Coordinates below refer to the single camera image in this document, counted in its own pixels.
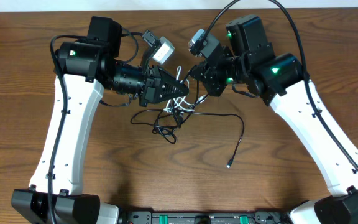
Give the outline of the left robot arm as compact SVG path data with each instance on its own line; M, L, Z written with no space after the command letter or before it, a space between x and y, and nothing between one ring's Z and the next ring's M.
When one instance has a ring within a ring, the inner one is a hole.
M188 88L163 69L174 51L165 37L142 33L149 47L141 65L118 59L129 35L107 17L92 17L86 36L63 35L50 52L56 73L55 99L45 146L26 189L15 189L11 205L31 223L122 223L117 206L83 192L83 170L91 125L105 90L136 98L141 106L186 96Z

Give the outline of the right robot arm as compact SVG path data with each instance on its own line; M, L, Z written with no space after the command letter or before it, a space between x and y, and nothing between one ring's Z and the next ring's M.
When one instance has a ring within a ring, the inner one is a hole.
M287 213L291 223L358 223L358 149L346 136L302 74L293 54L275 55L258 16L243 16L226 25L230 46L199 30L190 52L204 60L191 76L211 96L228 85L245 84L246 95L259 97L295 132L318 166L329 197L307 201Z

